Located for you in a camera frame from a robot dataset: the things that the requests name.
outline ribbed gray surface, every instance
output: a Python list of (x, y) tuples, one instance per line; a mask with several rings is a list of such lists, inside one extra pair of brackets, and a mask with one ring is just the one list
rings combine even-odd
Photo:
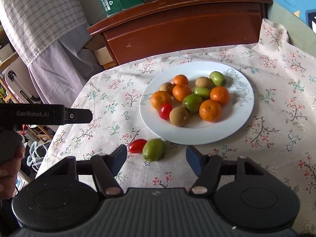
[(106, 200), (83, 225), (60, 233), (27, 229), (17, 237), (291, 237), (287, 229), (257, 234), (232, 230), (204, 199), (188, 196), (184, 189), (129, 189), (124, 197)]

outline metal pin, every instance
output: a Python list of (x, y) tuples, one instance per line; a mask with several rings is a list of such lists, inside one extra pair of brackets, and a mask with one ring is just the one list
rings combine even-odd
[(121, 193), (121, 189), (118, 187), (109, 187), (105, 190), (105, 193), (112, 196), (119, 195)]
[(204, 186), (195, 186), (191, 189), (194, 194), (205, 194), (207, 193), (207, 188)]

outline cherry tomato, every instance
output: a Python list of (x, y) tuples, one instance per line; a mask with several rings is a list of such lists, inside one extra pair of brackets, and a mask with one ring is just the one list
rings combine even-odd
[(170, 103), (164, 103), (163, 105), (161, 105), (160, 109), (159, 109), (159, 116), (162, 119), (169, 119), (169, 114), (172, 111), (172, 105)]
[(129, 144), (128, 151), (130, 153), (142, 153), (146, 143), (145, 139), (136, 139)]

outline human hand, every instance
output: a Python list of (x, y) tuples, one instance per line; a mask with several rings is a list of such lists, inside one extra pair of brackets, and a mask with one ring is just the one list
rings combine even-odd
[(14, 157), (0, 166), (0, 199), (10, 199), (12, 197), (24, 154), (25, 148), (20, 143), (16, 148)]

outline oval plate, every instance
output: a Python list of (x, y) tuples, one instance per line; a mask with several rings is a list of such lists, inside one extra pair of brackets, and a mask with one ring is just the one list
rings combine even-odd
[[(195, 87), (200, 76), (209, 77), (213, 71), (222, 72), (227, 80), (230, 101), (222, 108), (222, 115), (216, 123), (206, 122), (199, 114), (190, 115), (183, 127), (176, 127), (169, 120), (159, 117), (150, 104), (151, 95), (159, 91), (161, 84), (172, 82), (174, 76), (183, 74), (189, 79), (189, 86)], [(176, 65), (155, 77), (144, 90), (139, 106), (140, 116), (150, 131), (170, 142), (199, 145), (215, 142), (230, 136), (241, 128), (249, 118), (254, 104), (253, 90), (247, 78), (238, 70), (225, 64), (199, 61)], [(173, 98), (173, 107), (181, 103)]]

